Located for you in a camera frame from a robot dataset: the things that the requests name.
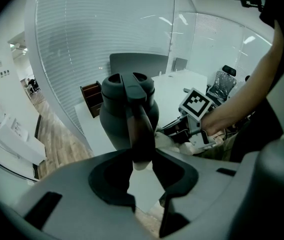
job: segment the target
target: human arm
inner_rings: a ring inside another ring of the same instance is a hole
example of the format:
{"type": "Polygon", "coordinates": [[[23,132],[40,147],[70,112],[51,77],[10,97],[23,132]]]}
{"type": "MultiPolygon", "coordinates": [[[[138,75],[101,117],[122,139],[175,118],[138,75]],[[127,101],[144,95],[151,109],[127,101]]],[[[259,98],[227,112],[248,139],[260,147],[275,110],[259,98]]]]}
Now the human arm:
{"type": "Polygon", "coordinates": [[[273,44],[257,64],[245,85],[224,104],[206,114],[201,127],[208,136],[227,128],[252,113],[269,92],[281,61],[284,37],[277,21],[274,22],[273,44]]]}

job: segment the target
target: white table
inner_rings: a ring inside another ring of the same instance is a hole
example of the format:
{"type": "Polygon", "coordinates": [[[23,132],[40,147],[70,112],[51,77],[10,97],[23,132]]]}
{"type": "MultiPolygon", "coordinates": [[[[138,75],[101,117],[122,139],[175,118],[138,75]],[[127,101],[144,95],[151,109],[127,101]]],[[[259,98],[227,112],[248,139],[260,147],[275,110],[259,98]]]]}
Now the white table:
{"type": "MultiPolygon", "coordinates": [[[[180,116],[179,105],[187,95],[183,89],[195,88],[205,94],[207,77],[189,70],[182,70],[152,77],[154,80],[154,100],[159,108],[158,125],[164,127],[180,116]]],[[[84,135],[95,156],[116,151],[106,132],[99,116],[93,118],[87,104],[82,102],[76,105],[75,112],[84,135]]],[[[155,173],[148,169],[133,170],[130,177],[128,193],[135,196],[136,206],[147,212],[165,192],[155,173]]]]}
{"type": "MultiPolygon", "coordinates": [[[[152,77],[154,80],[154,100],[159,109],[158,125],[164,127],[180,116],[179,105],[187,95],[183,89],[195,88],[206,93],[208,78],[189,70],[171,72],[152,77]]],[[[93,118],[85,101],[74,106],[77,118],[95,156],[116,149],[100,123],[100,117],[93,118]]]]}

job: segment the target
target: wooden floor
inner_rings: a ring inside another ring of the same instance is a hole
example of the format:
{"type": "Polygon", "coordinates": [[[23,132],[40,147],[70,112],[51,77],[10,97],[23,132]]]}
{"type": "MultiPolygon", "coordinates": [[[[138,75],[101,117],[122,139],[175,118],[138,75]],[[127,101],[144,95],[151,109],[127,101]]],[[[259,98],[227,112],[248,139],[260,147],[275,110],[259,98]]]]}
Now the wooden floor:
{"type": "Polygon", "coordinates": [[[88,150],[50,109],[41,91],[33,94],[31,99],[34,107],[42,116],[37,138],[44,144],[47,157],[38,166],[39,179],[63,165],[93,156],[92,151],[88,150]]]}
{"type": "MultiPolygon", "coordinates": [[[[41,91],[33,94],[31,99],[42,116],[38,140],[44,144],[47,157],[37,168],[40,179],[63,165],[93,157],[92,151],[88,150],[50,109],[41,91]]],[[[148,213],[136,208],[135,216],[154,237],[158,238],[163,212],[164,209],[158,202],[148,213]]]]}

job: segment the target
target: black kettle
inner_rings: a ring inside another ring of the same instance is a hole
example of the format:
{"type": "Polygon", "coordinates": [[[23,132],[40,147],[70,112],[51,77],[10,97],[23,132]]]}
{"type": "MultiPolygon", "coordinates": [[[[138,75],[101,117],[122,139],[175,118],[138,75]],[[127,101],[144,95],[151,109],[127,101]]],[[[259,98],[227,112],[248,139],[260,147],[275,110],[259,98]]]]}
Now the black kettle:
{"type": "Polygon", "coordinates": [[[101,89],[100,122],[115,149],[155,149],[159,108],[153,80],[141,73],[117,73],[104,79],[101,89]]]}

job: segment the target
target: black office chair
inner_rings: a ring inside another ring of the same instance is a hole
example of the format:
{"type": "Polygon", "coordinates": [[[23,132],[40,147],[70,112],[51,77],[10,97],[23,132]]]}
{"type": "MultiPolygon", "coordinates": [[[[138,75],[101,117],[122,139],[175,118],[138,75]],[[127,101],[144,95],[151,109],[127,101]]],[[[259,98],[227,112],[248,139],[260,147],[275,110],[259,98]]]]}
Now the black office chair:
{"type": "Polygon", "coordinates": [[[214,84],[206,89],[205,94],[213,101],[215,107],[227,100],[230,91],[237,84],[237,80],[234,78],[236,74],[237,71],[227,65],[222,68],[222,71],[216,72],[214,84]]]}

